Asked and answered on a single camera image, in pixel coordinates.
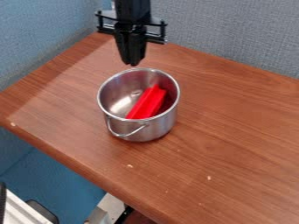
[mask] wooden table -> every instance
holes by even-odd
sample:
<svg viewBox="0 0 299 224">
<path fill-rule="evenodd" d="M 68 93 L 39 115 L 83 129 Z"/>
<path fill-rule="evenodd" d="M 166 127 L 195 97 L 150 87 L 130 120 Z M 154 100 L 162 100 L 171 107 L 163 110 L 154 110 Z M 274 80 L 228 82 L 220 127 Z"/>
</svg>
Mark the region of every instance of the wooden table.
<svg viewBox="0 0 299 224">
<path fill-rule="evenodd" d="M 299 81 L 174 44 L 140 67 L 182 88 L 162 139 L 108 133 L 98 90 L 128 66 L 98 33 L 0 94 L 2 126 L 159 223 L 299 223 Z"/>
</svg>

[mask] pot handle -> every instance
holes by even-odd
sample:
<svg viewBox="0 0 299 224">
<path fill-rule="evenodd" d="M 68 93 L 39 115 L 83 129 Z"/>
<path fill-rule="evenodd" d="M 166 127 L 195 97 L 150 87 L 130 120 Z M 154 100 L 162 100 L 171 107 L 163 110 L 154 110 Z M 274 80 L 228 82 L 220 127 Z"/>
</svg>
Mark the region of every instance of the pot handle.
<svg viewBox="0 0 299 224">
<path fill-rule="evenodd" d="M 127 133 L 127 134 L 118 134 L 118 133 L 112 130 L 112 128 L 111 128 L 111 124 L 110 124 L 110 116 L 107 117 L 107 128 L 108 128 L 111 134 L 112 134 L 115 137 L 130 137 L 130 136 L 132 136 L 139 130 L 142 130 L 147 125 L 148 125 L 148 124 L 142 125 L 138 129 L 135 129 L 134 131 L 131 131 L 131 132 Z"/>
</svg>

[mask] metal pot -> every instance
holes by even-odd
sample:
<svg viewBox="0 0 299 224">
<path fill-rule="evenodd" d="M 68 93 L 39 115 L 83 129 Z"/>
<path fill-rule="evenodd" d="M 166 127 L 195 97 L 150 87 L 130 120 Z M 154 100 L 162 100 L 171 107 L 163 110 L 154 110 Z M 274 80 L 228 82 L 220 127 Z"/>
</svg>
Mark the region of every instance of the metal pot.
<svg viewBox="0 0 299 224">
<path fill-rule="evenodd" d="M 136 101 L 154 84 L 167 90 L 159 114 L 146 119 L 126 119 Z M 134 68 L 114 75 L 98 91 L 98 105 L 115 137 L 127 141 L 151 141 L 168 133 L 176 119 L 180 88 L 174 77 L 152 68 Z"/>
</svg>

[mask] red object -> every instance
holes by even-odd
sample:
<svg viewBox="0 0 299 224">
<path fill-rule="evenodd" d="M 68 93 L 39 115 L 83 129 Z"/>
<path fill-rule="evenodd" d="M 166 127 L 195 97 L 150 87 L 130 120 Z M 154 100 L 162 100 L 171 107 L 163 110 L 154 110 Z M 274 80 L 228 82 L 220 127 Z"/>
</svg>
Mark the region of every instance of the red object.
<svg viewBox="0 0 299 224">
<path fill-rule="evenodd" d="M 155 84 L 142 94 L 134 108 L 128 112 L 126 119 L 146 119 L 155 116 L 164 103 L 166 90 Z"/>
</svg>

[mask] pot rim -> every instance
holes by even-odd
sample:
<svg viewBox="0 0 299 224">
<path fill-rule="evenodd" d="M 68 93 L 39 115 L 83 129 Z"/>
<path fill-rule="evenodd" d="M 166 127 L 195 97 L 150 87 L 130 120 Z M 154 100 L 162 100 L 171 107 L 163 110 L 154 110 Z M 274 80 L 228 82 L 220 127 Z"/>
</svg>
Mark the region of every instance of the pot rim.
<svg viewBox="0 0 299 224">
<path fill-rule="evenodd" d="M 174 102 L 172 106 L 171 106 L 171 107 L 170 107 L 162 114 L 159 114 L 159 115 L 156 115 L 156 116 L 152 116 L 152 117 L 150 117 L 150 118 L 146 118 L 146 119 L 126 119 L 126 118 L 123 118 L 123 117 L 119 117 L 119 116 L 116 116 L 116 115 L 112 115 L 112 114 L 104 109 L 104 107 L 103 107 L 103 105 L 102 105 L 102 103 L 100 103 L 100 100 L 99 100 L 99 97 L 100 97 L 100 94 L 102 94 L 102 91 L 103 91 L 104 86 L 106 86 L 106 85 L 107 85 L 107 84 L 108 84 L 108 83 L 110 83 L 118 76 L 120 76 L 120 75 L 123 75 L 123 74 L 126 74 L 126 73 L 128 73 L 128 72 L 134 72 L 134 71 L 151 71 L 151 72 L 160 72 L 160 73 L 163 73 L 163 74 L 172 80 L 172 83 L 174 83 L 174 85 L 175 85 L 175 87 L 176 87 L 176 91 L 178 91 L 176 99 L 175 99 L 175 102 Z M 110 78 L 104 81 L 104 83 L 102 84 L 102 86 L 100 86 L 100 88 L 99 88 L 99 91 L 98 91 L 98 105 L 99 105 L 99 107 L 102 108 L 103 112 L 107 114 L 107 116 L 110 116 L 110 117 L 118 119 L 119 121 L 123 121 L 123 122 L 132 122 L 132 123 L 150 122 L 150 121 L 152 121 L 154 119 L 156 119 L 156 118 L 164 116 L 166 114 L 168 114 L 168 113 L 171 112 L 171 110 L 176 107 L 178 102 L 179 102 L 179 100 L 180 100 L 180 94 L 182 94 L 182 92 L 180 92 L 179 84 L 178 84 L 176 80 L 174 79 L 174 77 L 172 77 L 168 73 L 166 73 L 164 71 L 162 71 L 162 70 L 159 70 L 159 69 L 155 69 L 155 68 L 138 67 L 138 68 L 131 68 L 131 69 L 127 69 L 126 71 L 122 71 L 122 72 L 116 73 L 112 77 L 110 77 Z"/>
</svg>

